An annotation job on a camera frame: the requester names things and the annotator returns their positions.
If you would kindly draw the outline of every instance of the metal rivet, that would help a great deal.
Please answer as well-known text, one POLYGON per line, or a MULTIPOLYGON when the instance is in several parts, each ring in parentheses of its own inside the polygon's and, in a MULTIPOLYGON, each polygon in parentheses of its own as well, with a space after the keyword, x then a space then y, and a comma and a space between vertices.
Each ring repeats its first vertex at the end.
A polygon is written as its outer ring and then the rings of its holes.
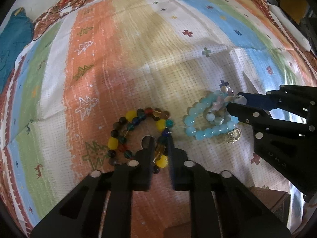
POLYGON ((262 132, 258 132, 258 133, 256 134, 256 138, 257 138, 257 139, 262 139, 262 138, 263 138, 263 133, 262 133, 262 132))
POLYGON ((232 173, 230 173, 229 171, 222 171, 221 176, 223 178, 230 178, 232 176, 232 173))
POLYGON ((99 176, 101 176, 101 171, 99 170, 94 170, 90 173, 90 176, 93 177, 93 178, 97 178, 99 176))
POLYGON ((195 163, 193 161, 187 160, 184 162, 184 166, 193 167, 195 163))
POLYGON ((128 166, 131 166, 131 167, 135 167, 138 165, 138 161, 136 160, 131 160, 127 163, 128 166))

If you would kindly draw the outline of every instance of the red bead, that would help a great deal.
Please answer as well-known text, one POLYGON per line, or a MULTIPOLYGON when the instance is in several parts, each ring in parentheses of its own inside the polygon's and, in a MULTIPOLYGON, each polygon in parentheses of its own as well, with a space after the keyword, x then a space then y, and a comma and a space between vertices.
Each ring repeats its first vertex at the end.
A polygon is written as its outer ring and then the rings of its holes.
POLYGON ((126 144, 120 144, 120 145, 118 146, 118 150, 123 153, 123 152, 125 152, 126 150, 128 150, 128 147, 127 147, 126 144))
POLYGON ((152 113, 153 113, 153 109, 151 107, 148 107, 144 110, 144 113, 147 115, 147 116, 150 116, 152 113))

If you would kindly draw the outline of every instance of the silver screw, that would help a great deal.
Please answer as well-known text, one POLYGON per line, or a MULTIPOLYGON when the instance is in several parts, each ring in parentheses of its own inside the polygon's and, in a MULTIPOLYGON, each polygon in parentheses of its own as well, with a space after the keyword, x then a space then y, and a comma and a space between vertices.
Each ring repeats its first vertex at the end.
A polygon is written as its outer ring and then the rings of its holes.
POLYGON ((223 178, 230 178, 231 176, 232 176, 232 173, 230 173, 229 171, 222 171, 221 172, 221 176, 223 177, 223 178))
POLYGON ((195 163, 193 161, 187 160, 184 162, 184 166, 193 167, 195 163))
POLYGON ((257 138, 257 139, 262 139, 262 138, 263 138, 263 133, 262 133, 262 132, 258 132, 258 133, 256 134, 256 138, 257 138))
POLYGON ((131 160, 127 163, 128 166, 130 167, 135 167, 135 166, 138 166, 138 161, 136 160, 131 160))
POLYGON ((93 178, 97 178, 99 176, 101 176, 101 171, 99 170, 94 170, 90 173, 90 176, 93 177, 93 178))

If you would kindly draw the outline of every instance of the yellow bead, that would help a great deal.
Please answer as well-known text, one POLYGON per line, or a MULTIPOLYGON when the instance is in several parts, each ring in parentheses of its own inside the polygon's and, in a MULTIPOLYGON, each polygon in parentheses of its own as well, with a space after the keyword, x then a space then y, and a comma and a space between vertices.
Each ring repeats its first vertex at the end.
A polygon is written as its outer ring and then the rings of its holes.
POLYGON ((161 159, 156 162, 159 168, 165 168, 167 166, 167 156, 162 155, 161 159))
POLYGON ((158 120, 157 122, 156 122, 156 127, 158 128, 158 130, 160 131, 160 132, 162 132, 164 129, 165 129, 165 120, 163 120, 163 119, 161 119, 161 120, 158 120))
POLYGON ((108 141, 108 148, 109 149, 117 149, 118 147, 118 140, 116 138, 110 137, 109 141, 108 141))
POLYGON ((137 111, 132 110, 132 111, 129 111, 129 112, 126 113, 126 119, 127 119, 129 122, 132 122, 132 119, 133 119, 134 117, 137 117, 137 111))

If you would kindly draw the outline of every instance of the teal cloth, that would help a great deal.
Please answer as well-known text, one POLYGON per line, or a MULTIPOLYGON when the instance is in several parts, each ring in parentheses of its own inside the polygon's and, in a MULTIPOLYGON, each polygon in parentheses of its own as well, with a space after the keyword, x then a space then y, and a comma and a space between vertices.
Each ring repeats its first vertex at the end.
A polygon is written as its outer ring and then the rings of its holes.
POLYGON ((14 13, 0 35, 0 94, 19 53, 29 44, 33 37, 33 24, 22 9, 16 16, 14 13))

